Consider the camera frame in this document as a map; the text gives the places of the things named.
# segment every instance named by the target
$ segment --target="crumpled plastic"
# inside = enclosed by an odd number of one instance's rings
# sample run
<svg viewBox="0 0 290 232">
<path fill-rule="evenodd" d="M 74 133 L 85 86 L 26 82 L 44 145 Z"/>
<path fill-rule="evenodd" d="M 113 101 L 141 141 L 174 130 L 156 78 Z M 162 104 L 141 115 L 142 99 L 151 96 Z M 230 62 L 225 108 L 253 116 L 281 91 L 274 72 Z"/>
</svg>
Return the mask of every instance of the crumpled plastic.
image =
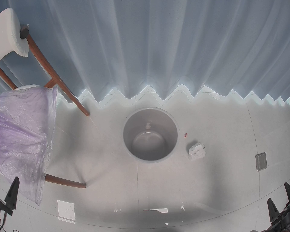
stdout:
<svg viewBox="0 0 290 232">
<path fill-rule="evenodd" d="M 203 143 L 196 143 L 188 151 L 189 160 L 197 160 L 205 157 L 206 151 Z"/>
<path fill-rule="evenodd" d="M 0 171 L 40 205 L 55 131 L 58 88 L 32 87 L 0 94 Z"/>
</svg>

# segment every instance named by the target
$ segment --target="tile floor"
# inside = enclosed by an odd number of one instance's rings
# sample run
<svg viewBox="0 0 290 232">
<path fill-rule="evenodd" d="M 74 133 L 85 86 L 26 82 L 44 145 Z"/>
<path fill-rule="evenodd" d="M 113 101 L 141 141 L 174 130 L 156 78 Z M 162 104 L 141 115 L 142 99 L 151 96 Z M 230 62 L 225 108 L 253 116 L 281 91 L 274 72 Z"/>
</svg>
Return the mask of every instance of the tile floor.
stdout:
<svg viewBox="0 0 290 232">
<path fill-rule="evenodd" d="M 267 199 L 278 210 L 286 204 L 288 102 L 274 102 L 270 96 L 260 100 L 253 93 L 241 99 L 234 91 L 223 97 L 206 87 L 192 97 L 184 86 L 165 101 L 150 86 L 132 99 L 116 89 L 100 103 L 87 91 L 79 99 L 89 117 L 58 95 L 47 173 L 86 182 L 87 188 L 46 182 L 39 207 L 19 194 L 7 232 L 261 231 L 270 225 Z M 126 117 L 146 106 L 168 111 L 180 129 L 175 153 L 156 164 L 137 162 L 122 144 Z M 196 142 L 205 144 L 207 154 L 189 161 L 187 150 Z M 268 167 L 257 172 L 255 155 L 262 152 Z M 4 199 L 9 184 L 3 176 L 0 185 Z M 74 204 L 69 217 L 63 211 L 60 216 L 58 200 Z M 162 208 L 168 213 L 150 210 Z"/>
</svg>

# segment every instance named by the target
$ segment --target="purple plastic bag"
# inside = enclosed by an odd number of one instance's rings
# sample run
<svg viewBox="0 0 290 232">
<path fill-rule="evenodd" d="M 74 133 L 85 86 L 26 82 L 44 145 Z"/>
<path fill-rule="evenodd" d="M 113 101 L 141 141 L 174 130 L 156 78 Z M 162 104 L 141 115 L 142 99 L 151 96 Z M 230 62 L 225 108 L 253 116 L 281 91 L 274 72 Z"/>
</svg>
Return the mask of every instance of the purple plastic bag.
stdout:
<svg viewBox="0 0 290 232">
<path fill-rule="evenodd" d="M 40 205 L 55 131 L 58 88 L 32 87 L 0 94 L 0 171 Z"/>
</svg>

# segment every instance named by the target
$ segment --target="curtain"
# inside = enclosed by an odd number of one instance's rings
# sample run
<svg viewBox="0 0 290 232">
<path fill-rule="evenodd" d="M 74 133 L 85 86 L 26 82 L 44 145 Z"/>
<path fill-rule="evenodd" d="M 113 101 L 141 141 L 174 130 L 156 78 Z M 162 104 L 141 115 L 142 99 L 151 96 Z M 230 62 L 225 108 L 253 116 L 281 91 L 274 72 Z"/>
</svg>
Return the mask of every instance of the curtain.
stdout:
<svg viewBox="0 0 290 232">
<path fill-rule="evenodd" d="M 242 98 L 290 96 L 290 1 L 1 0 L 71 91 L 99 102 L 151 85 L 165 99 L 179 84 Z M 0 67 L 17 86 L 49 77 L 34 56 L 11 52 Z M 0 91 L 8 89 L 0 82 Z"/>
</svg>

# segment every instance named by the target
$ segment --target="crumpled white paper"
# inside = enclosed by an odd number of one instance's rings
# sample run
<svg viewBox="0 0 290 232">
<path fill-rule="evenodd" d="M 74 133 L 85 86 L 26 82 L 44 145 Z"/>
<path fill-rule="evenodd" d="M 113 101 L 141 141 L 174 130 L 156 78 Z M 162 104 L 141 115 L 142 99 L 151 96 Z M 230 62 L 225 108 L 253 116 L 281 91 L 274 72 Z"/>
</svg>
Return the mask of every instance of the crumpled white paper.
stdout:
<svg viewBox="0 0 290 232">
<path fill-rule="evenodd" d="M 196 160 L 205 157 L 205 148 L 203 143 L 196 143 L 188 150 L 188 159 Z"/>
</svg>

